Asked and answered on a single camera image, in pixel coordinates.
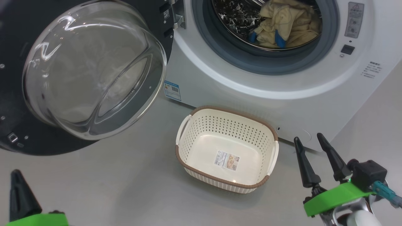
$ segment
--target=laundry basket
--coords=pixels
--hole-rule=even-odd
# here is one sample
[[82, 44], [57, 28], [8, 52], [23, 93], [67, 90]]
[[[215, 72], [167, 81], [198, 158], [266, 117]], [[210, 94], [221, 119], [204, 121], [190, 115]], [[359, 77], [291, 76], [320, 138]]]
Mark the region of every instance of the laundry basket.
[[193, 177], [237, 193], [263, 185], [278, 157], [278, 136], [266, 122], [203, 106], [181, 123], [176, 156]]

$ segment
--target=blue connector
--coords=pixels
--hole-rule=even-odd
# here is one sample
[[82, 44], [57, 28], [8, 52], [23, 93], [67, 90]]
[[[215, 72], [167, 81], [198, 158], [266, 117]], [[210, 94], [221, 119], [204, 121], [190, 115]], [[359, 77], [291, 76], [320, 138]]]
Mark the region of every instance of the blue connector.
[[395, 208], [401, 207], [402, 208], [402, 197], [397, 196], [393, 190], [385, 186], [385, 184], [376, 181], [373, 184], [373, 191], [385, 198], [386, 200], [390, 201], [391, 205]]
[[254, 43], [256, 38], [257, 38], [257, 34], [256, 34], [255, 32], [252, 32], [252, 33], [248, 36], [248, 40], [249, 40], [251, 43]]
[[275, 30], [275, 42], [280, 48], [286, 46], [286, 41], [279, 35], [278, 30]]

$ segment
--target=product label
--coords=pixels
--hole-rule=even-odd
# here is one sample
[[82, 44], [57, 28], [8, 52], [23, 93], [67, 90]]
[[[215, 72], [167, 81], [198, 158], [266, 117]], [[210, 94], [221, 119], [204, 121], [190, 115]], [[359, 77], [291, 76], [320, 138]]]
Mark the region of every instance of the product label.
[[166, 10], [165, 12], [163, 12], [163, 18], [166, 20], [167, 18], [169, 18], [169, 10]]
[[165, 81], [163, 83], [165, 95], [177, 101], [181, 101], [180, 89], [177, 84]]
[[227, 152], [218, 151], [215, 157], [215, 165], [236, 171], [237, 165], [240, 161], [240, 157]]
[[382, 67], [379, 63], [370, 61], [366, 68], [362, 71], [361, 75], [367, 78], [375, 78], [380, 73]]
[[348, 23], [345, 36], [357, 38], [359, 36], [361, 21], [363, 20], [364, 4], [349, 2]]

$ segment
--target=front-loading washing machine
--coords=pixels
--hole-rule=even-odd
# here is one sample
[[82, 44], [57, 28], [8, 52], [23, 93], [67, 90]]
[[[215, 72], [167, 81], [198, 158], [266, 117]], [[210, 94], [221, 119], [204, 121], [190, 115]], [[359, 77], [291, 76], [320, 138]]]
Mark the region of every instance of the front-loading washing machine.
[[185, 0], [186, 29], [175, 31], [166, 96], [251, 113], [280, 138], [298, 136], [313, 150], [321, 150], [316, 134], [331, 141], [402, 57], [400, 1], [316, 0], [320, 36], [279, 51], [233, 35], [217, 1]]
[[322, 31], [289, 49], [241, 39], [217, 1], [2, 1], [0, 147], [83, 148], [131, 126], [163, 89], [251, 113], [319, 150], [314, 134], [332, 140], [401, 59], [398, 1], [305, 0]]

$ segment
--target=door hinge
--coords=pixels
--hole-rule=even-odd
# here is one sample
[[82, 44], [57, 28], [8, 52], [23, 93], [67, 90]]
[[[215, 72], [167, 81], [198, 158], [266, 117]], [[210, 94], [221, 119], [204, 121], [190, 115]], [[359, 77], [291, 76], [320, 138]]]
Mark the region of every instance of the door hinge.
[[186, 29], [184, 0], [169, 0], [173, 12], [173, 29]]

